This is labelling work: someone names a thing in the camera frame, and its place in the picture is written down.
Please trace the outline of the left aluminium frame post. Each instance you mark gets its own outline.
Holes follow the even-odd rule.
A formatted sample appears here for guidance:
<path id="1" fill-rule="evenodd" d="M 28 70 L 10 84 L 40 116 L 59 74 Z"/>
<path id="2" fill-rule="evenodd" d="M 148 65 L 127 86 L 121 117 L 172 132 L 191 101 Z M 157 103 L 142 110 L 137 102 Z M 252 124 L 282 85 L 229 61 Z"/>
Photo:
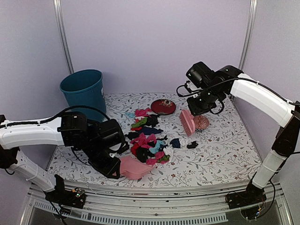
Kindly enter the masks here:
<path id="1" fill-rule="evenodd" d="M 64 57 L 66 60 L 66 65 L 68 72 L 70 74 L 74 73 L 74 67 L 71 59 L 71 54 L 68 47 L 68 40 L 67 40 L 67 34 L 65 30 L 65 24 L 63 19 L 63 12 L 61 7 L 61 1 L 60 0 L 53 0 L 53 6 L 54 6 L 54 13 L 56 17 L 57 27 L 59 31 L 59 37 L 62 45 L 62 50 L 64 53 Z"/>

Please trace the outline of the central colourful paper scrap pile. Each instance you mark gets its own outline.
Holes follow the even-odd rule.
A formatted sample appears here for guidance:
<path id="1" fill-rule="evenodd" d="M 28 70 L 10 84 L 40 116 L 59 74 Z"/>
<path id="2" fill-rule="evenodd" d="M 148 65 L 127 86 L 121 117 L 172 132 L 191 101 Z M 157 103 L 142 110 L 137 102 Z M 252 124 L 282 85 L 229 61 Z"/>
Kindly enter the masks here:
<path id="1" fill-rule="evenodd" d="M 184 139 L 174 138 L 168 140 L 168 136 L 157 138 L 163 130 L 157 129 L 158 115 L 150 114 L 131 127 L 131 132 L 125 135 L 132 144 L 131 153 L 141 162 L 150 166 L 171 162 L 174 150 L 182 147 L 194 149 L 198 146 L 196 141 L 186 142 Z"/>

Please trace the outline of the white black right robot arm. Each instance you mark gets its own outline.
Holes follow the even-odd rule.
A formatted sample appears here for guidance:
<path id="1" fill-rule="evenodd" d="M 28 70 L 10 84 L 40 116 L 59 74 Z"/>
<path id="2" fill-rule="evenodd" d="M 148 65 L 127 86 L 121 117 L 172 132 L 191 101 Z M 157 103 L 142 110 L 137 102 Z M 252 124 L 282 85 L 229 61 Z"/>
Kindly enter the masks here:
<path id="1" fill-rule="evenodd" d="M 203 62 L 194 64 L 186 77 L 196 87 L 187 99 L 193 116 L 211 112 L 216 101 L 222 102 L 227 95 L 240 98 L 270 116 L 280 129 L 271 151 L 243 193 L 242 200 L 253 204 L 284 162 L 295 152 L 300 132 L 300 104 L 277 94 L 242 70 L 227 65 L 213 71 Z"/>

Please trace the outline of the small blue paper scraps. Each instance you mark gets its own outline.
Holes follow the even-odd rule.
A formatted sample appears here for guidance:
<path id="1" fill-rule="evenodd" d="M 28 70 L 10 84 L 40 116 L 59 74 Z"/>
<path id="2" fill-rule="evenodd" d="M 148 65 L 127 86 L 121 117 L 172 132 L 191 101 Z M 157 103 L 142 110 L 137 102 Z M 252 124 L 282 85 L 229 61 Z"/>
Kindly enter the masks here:
<path id="1" fill-rule="evenodd" d="M 127 113 L 125 113 L 125 115 L 129 118 L 134 118 L 135 117 L 135 113 L 133 113 L 133 112 L 127 112 Z"/>

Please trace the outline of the right aluminium frame post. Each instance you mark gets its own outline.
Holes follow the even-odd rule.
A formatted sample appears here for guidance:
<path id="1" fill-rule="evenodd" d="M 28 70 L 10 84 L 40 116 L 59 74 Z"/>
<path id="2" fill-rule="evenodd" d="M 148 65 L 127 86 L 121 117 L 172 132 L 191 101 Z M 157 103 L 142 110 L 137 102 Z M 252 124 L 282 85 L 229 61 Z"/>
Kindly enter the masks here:
<path id="1" fill-rule="evenodd" d="M 248 19 L 247 19 L 247 27 L 246 27 L 246 34 L 244 38 L 244 44 L 240 56 L 239 61 L 239 69 L 244 70 L 247 55 L 250 47 L 251 37 L 253 34 L 253 29 L 255 26 L 255 17 L 256 17 L 256 11 L 257 11 L 257 3 L 258 0 L 251 0 L 250 6 L 249 6 L 249 12 L 248 12 Z"/>

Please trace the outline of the red floral round plate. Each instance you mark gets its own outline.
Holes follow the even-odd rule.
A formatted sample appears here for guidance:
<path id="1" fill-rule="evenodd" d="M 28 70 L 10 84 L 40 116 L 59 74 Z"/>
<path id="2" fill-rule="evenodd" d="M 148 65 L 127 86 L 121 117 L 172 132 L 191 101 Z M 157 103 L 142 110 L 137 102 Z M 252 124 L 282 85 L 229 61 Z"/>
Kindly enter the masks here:
<path id="1" fill-rule="evenodd" d="M 150 109 L 158 115 L 170 115 L 176 110 L 176 105 L 168 99 L 158 99 L 151 103 Z"/>

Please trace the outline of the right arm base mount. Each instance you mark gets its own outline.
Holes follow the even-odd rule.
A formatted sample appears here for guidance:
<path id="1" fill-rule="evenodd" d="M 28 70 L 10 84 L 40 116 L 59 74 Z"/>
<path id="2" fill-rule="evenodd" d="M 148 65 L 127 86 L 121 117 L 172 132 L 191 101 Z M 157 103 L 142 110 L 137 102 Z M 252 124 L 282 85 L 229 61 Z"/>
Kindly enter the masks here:
<path id="1" fill-rule="evenodd" d="M 229 209 L 241 208 L 255 204 L 254 207 L 241 210 L 241 215 L 246 220 L 255 220 L 259 217 L 262 207 L 267 200 L 264 188 L 260 189 L 252 184 L 252 180 L 248 183 L 246 190 L 240 192 L 229 192 L 225 196 L 225 202 Z"/>

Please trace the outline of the pink plastic dustpan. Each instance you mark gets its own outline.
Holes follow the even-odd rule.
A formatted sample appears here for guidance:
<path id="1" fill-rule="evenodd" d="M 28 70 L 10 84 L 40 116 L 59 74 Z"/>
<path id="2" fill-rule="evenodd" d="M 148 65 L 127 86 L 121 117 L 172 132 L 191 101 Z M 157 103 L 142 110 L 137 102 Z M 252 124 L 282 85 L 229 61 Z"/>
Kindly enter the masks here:
<path id="1" fill-rule="evenodd" d="M 154 169 L 154 166 L 142 163 L 131 156 L 115 159 L 116 169 L 112 171 L 112 179 L 119 179 L 122 175 L 130 180 L 138 180 Z"/>

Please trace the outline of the teal plastic waste bin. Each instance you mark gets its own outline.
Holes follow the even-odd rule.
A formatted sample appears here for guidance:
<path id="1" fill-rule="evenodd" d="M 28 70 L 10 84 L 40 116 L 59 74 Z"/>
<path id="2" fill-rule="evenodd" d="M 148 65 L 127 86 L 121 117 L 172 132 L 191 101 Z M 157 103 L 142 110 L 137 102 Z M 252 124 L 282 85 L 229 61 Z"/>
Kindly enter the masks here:
<path id="1" fill-rule="evenodd" d="M 103 74 L 95 69 L 86 69 L 67 76 L 60 83 L 60 90 L 64 94 L 69 106 L 84 105 L 100 110 L 76 108 L 85 114 L 87 119 L 102 122 L 106 119 L 106 104 L 103 88 Z"/>

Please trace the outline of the aluminium frame post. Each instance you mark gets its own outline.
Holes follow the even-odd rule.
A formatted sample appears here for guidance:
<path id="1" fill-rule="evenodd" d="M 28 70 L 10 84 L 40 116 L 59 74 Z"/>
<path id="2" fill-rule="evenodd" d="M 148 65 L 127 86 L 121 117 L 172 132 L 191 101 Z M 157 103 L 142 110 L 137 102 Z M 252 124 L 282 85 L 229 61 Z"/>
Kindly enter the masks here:
<path id="1" fill-rule="evenodd" d="M 253 29 L 255 26 L 255 17 L 256 17 L 256 11 L 257 11 L 257 3 L 258 0 L 251 0 L 250 6 L 249 6 L 249 12 L 248 12 L 248 19 L 247 19 L 247 27 L 246 27 L 246 34 L 244 38 L 244 44 L 240 56 L 239 61 L 239 69 L 244 70 L 247 55 L 250 47 L 251 37 L 253 34 Z"/>
<path id="2" fill-rule="evenodd" d="M 59 37 L 62 45 L 62 50 L 64 53 L 64 57 L 66 60 L 66 65 L 68 72 L 70 74 L 74 73 L 74 67 L 71 59 L 71 54 L 68 47 L 68 40 L 67 40 L 67 34 L 65 30 L 65 24 L 63 19 L 63 12 L 61 7 L 61 1 L 60 0 L 53 0 L 53 6 L 54 6 L 54 13 L 56 17 L 57 27 L 59 31 Z"/>

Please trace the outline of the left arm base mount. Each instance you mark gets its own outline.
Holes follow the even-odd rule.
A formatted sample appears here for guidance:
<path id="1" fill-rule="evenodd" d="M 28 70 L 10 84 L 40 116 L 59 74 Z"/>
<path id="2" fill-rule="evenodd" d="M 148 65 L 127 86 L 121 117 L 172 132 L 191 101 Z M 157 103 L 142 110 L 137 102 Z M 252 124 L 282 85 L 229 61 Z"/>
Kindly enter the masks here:
<path id="1" fill-rule="evenodd" d="M 85 191 L 78 187 L 67 190 L 65 189 L 64 179 L 57 174 L 54 177 L 56 181 L 54 190 L 45 192 L 45 199 L 58 205 L 83 209 L 86 200 Z"/>

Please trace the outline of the pink patterned small bowl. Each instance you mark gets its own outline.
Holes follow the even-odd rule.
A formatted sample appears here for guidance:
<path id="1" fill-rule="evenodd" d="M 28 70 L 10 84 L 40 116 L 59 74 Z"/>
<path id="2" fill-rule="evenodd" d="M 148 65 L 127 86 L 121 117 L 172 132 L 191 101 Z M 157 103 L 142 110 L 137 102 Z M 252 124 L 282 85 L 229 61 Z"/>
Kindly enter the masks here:
<path id="1" fill-rule="evenodd" d="M 209 120 L 207 117 L 203 115 L 198 115 L 193 118 L 195 129 L 196 130 L 204 130 L 209 126 Z"/>

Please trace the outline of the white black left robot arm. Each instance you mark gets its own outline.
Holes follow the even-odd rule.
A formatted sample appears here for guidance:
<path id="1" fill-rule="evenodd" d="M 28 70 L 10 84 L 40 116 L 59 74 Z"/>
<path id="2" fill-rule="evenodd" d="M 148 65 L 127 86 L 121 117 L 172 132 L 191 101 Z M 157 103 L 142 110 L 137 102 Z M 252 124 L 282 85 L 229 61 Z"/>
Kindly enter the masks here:
<path id="1" fill-rule="evenodd" d="M 0 167 L 18 172 L 38 185 L 59 203 L 66 203 L 70 194 L 60 176 L 50 175 L 21 150 L 21 146 L 57 145 L 81 150 L 89 165 L 107 178 L 120 177 L 120 159 L 115 155 L 125 145 L 124 134 L 115 119 L 104 122 L 87 119 L 81 112 L 63 112 L 37 121 L 0 122 Z"/>

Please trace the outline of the pink plastic hand brush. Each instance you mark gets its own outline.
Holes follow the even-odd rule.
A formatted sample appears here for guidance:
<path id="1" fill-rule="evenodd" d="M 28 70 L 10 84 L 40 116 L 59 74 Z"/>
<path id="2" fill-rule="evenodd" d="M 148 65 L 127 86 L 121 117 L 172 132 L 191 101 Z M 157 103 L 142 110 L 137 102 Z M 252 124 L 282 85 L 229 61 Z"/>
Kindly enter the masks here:
<path id="1" fill-rule="evenodd" d="M 180 122 L 187 136 L 191 136 L 195 132 L 194 117 L 189 110 L 182 110 L 180 113 Z"/>

